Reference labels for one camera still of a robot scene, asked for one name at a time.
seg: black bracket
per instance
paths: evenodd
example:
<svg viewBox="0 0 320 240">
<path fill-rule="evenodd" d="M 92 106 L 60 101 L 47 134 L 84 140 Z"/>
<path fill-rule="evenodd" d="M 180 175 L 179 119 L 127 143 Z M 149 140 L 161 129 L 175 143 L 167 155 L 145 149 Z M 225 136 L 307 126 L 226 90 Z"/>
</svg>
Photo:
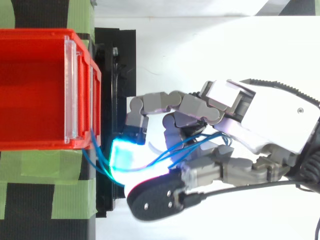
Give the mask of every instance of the black bracket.
<svg viewBox="0 0 320 240">
<path fill-rule="evenodd" d="M 136 31 L 95 28 L 94 60 L 102 73 L 101 150 L 108 158 L 113 136 L 125 125 L 127 97 L 136 96 Z M 96 173 L 97 218 L 105 218 L 114 210 L 115 199 L 124 197 L 122 187 Z"/>
</svg>

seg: robotic hand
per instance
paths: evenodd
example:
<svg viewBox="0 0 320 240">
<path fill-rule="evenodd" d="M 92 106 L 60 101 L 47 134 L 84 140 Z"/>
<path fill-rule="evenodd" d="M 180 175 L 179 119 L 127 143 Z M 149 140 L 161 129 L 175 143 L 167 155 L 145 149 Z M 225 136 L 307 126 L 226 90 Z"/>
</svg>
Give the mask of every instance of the robotic hand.
<svg viewBox="0 0 320 240">
<path fill-rule="evenodd" d="M 131 190 L 127 203 L 133 215 L 143 221 L 162 219 L 210 196 L 279 185 L 303 185 L 320 193 L 319 104 L 292 87 L 253 79 L 208 81 L 201 92 L 193 94 L 173 91 L 133 98 L 124 136 L 143 145 L 147 115 L 175 110 L 163 118 L 163 126 L 167 148 L 176 163 L 168 174 Z M 192 147 L 197 144 L 192 136 L 199 136 L 206 125 L 265 156 L 254 163 L 232 157 L 234 149 L 229 145 Z M 184 151 L 172 154 L 177 148 Z M 279 181 L 283 176 L 289 180 Z M 187 193 L 215 180 L 235 187 Z"/>
</svg>

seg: black cable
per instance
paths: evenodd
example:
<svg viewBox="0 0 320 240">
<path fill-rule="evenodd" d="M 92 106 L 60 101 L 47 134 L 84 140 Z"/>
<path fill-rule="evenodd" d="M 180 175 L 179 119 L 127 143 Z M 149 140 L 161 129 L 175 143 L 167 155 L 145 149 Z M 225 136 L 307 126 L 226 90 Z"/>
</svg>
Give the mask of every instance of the black cable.
<svg viewBox="0 0 320 240">
<path fill-rule="evenodd" d="M 245 191 L 245 190 L 252 190 L 252 189 L 262 189 L 262 188 L 269 188 L 269 187 L 276 187 L 276 186 L 284 186 L 284 185 L 301 185 L 305 184 L 306 182 L 301 181 L 294 181 L 294 180 L 288 180 L 288 181 L 273 181 L 273 182 L 266 182 L 266 183 L 260 183 L 260 184 L 253 184 L 253 185 L 246 185 L 246 186 L 237 186 L 237 187 L 230 187 L 215 191 L 209 191 L 206 193 L 191 193 L 191 194 L 180 194 L 180 201 L 182 202 L 184 208 L 190 208 L 192 206 L 195 206 L 201 201 L 205 200 L 208 197 L 220 195 L 220 194 L 227 194 L 227 193 L 233 193 L 233 192 L 239 192 L 239 191 Z"/>
<path fill-rule="evenodd" d="M 273 182 L 266 182 L 266 183 L 246 185 L 246 186 L 230 187 L 230 188 L 225 188 L 221 190 L 204 193 L 202 197 L 203 199 L 206 199 L 207 197 L 211 197 L 219 194 L 227 194 L 227 193 L 239 192 L 244 190 L 262 189 L 262 188 L 284 186 L 284 185 L 296 185 L 296 184 L 298 185 L 305 184 L 305 182 L 288 180 L 288 181 L 273 181 Z"/>
<path fill-rule="evenodd" d="M 314 237 L 315 240 L 319 239 L 319 232 L 320 232 L 320 218 L 319 218 L 318 224 L 315 229 L 315 237 Z"/>
<path fill-rule="evenodd" d="M 302 188 L 300 184 L 296 184 L 295 187 L 301 191 L 307 192 L 307 193 L 314 193 L 314 191 L 306 188 Z"/>
</svg>

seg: clear plastic panel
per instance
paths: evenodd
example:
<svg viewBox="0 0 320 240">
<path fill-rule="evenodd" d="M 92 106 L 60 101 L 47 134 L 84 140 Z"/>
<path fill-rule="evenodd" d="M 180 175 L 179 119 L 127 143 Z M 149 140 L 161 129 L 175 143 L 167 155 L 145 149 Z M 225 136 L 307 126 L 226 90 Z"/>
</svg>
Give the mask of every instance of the clear plastic panel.
<svg viewBox="0 0 320 240">
<path fill-rule="evenodd" d="M 64 37 L 64 143 L 78 138 L 77 45 Z"/>
</svg>

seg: white casing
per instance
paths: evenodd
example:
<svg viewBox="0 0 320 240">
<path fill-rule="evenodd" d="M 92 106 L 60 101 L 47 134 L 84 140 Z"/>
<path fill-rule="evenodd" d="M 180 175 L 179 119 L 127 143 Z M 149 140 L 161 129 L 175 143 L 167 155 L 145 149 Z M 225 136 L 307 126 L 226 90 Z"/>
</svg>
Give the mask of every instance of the white casing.
<svg viewBox="0 0 320 240">
<path fill-rule="evenodd" d="M 300 154 L 320 118 L 320 109 L 285 90 L 242 82 L 236 84 L 255 92 L 247 112 L 241 123 L 224 119 L 214 127 L 229 134 L 255 154 L 259 154 L 267 144 Z M 219 88 L 220 85 L 215 82 L 211 88 Z M 216 89 L 214 92 L 228 94 L 230 91 L 222 92 L 225 86 L 221 91 Z"/>
</svg>

